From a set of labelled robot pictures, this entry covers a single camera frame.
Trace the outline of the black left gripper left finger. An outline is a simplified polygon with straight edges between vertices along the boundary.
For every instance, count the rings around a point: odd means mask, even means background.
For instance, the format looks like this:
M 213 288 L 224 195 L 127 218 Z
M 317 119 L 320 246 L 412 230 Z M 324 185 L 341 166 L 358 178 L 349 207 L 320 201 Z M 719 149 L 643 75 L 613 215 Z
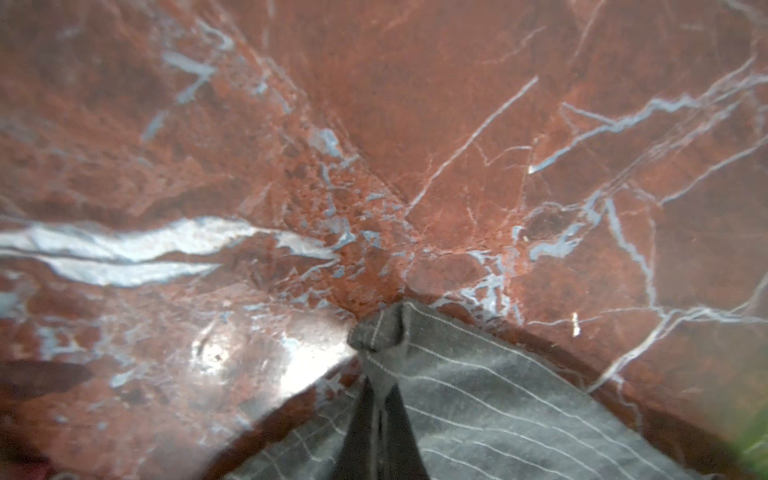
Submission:
M 358 396 L 354 415 L 330 474 L 332 480 L 375 478 L 375 400 L 369 380 Z

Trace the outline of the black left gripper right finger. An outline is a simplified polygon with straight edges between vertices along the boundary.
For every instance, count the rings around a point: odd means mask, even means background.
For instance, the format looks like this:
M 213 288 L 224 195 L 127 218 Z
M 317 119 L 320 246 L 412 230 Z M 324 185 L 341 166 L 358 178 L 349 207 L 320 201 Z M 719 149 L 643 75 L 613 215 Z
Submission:
M 395 385 L 379 412 L 379 478 L 386 480 L 428 480 L 415 434 L 398 385 Z

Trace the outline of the grey pinstriped long sleeve shirt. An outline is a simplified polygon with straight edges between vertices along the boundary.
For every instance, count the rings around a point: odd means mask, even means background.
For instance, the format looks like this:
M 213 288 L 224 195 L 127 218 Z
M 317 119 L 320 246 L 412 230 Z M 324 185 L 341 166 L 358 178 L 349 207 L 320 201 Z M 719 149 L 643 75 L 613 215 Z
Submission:
M 365 380 L 379 412 L 399 386 L 429 479 L 690 479 L 540 359 L 415 301 L 349 334 L 359 381 L 235 479 L 330 479 Z

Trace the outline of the green plastic basket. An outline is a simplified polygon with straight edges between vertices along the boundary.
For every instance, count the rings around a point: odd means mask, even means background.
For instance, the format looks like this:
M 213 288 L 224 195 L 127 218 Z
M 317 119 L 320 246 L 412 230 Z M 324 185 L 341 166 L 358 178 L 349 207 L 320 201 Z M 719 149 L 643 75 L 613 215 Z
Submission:
M 767 478 L 767 411 L 755 415 L 736 442 L 741 464 L 759 479 Z

